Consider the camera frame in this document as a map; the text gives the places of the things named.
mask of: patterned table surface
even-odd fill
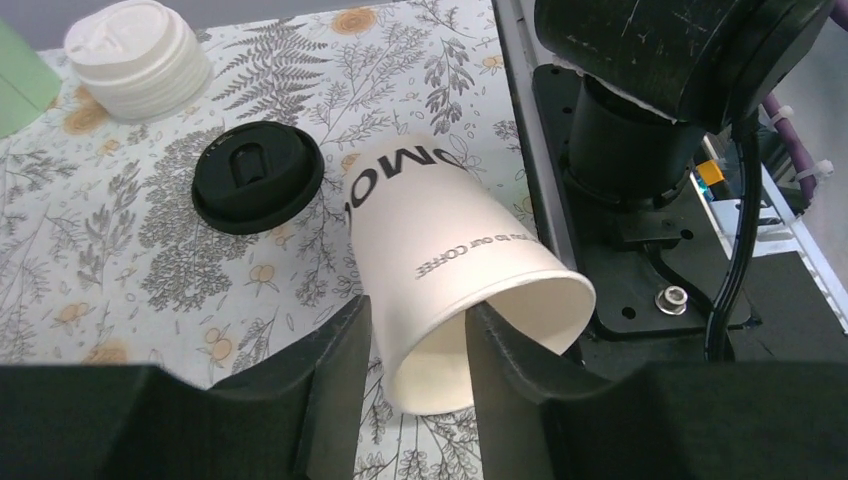
[[[157,362],[200,387],[314,330],[361,293],[342,217],[344,171],[370,143],[438,137],[532,227],[503,57],[487,0],[410,0],[198,31],[215,63],[181,113],[119,125],[65,83],[0,140],[0,362]],[[229,236],[195,214],[198,154],[253,120],[319,142],[315,200],[270,232]],[[376,353],[356,479],[480,479],[473,410],[392,411]]]

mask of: paper cup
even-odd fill
[[[431,415],[473,405],[465,310],[479,302],[558,354],[589,322],[589,280],[568,270],[435,139],[386,142],[360,155],[344,183],[395,408]]]

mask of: screw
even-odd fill
[[[682,315],[686,311],[688,301],[689,294],[686,290],[675,285],[660,290],[654,299],[657,308],[666,315]]]

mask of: white cup lid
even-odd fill
[[[126,0],[71,26],[65,52],[77,65],[131,62],[156,47],[168,28],[168,12],[153,0]]]
[[[141,57],[117,64],[81,65],[72,62],[77,77],[90,87],[92,94],[94,89],[132,92],[142,85],[159,82],[162,75],[170,75],[169,71],[187,61],[198,46],[194,32],[170,8],[165,8],[165,14],[169,23],[164,35]]]

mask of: black plastic lid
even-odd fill
[[[191,199],[212,228],[249,235],[282,225],[321,187],[324,157],[306,132],[253,122],[225,132],[200,155]]]

